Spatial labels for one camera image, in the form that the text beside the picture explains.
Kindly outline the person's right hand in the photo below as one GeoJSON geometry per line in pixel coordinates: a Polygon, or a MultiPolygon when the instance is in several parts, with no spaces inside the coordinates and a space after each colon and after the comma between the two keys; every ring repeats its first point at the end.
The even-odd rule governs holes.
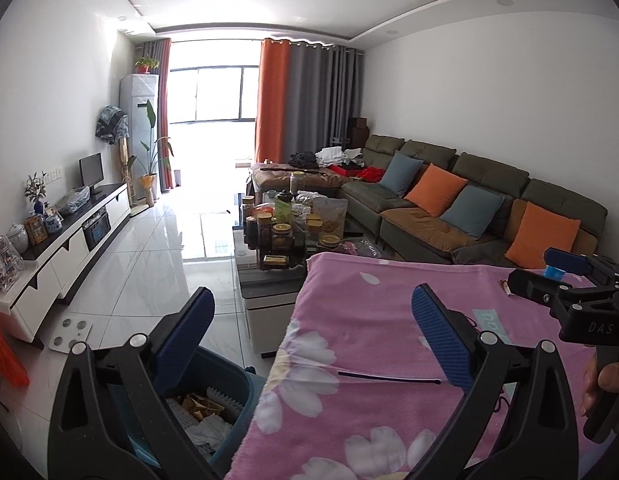
{"type": "Polygon", "coordinates": [[[596,357],[592,356],[585,366],[584,390],[579,409],[582,416],[590,415],[602,391],[619,393],[619,362],[600,368],[596,357]]]}

